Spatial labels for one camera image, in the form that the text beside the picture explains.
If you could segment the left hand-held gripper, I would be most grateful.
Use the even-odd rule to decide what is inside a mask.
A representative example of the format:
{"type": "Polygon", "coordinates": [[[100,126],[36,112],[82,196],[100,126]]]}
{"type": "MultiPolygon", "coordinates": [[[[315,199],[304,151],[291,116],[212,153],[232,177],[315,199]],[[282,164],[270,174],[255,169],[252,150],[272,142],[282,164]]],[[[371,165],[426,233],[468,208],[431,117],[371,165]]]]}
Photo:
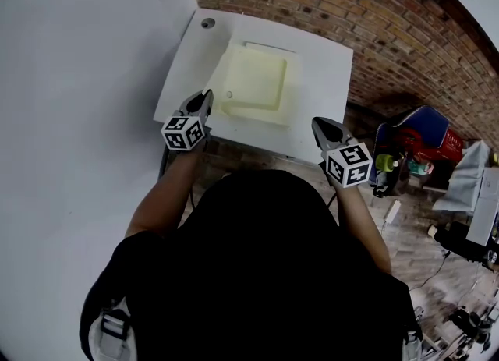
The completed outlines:
{"type": "Polygon", "coordinates": [[[206,126],[214,101],[212,89],[204,94],[199,91],[181,104],[180,111],[166,118],[161,135],[169,150],[191,151],[202,140],[206,140],[211,128],[206,126]],[[196,114],[202,107],[202,114],[196,114]]]}

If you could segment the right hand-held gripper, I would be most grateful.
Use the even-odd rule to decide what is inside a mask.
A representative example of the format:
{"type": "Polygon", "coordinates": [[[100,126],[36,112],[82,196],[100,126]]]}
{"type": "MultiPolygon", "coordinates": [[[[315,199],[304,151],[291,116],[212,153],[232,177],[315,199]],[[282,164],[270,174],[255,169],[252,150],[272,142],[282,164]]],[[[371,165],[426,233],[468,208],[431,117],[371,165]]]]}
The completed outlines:
{"type": "Polygon", "coordinates": [[[365,143],[360,143],[340,122],[325,117],[312,119],[312,130],[323,161],[320,167],[330,184],[349,188],[366,182],[373,159],[365,143]]]}

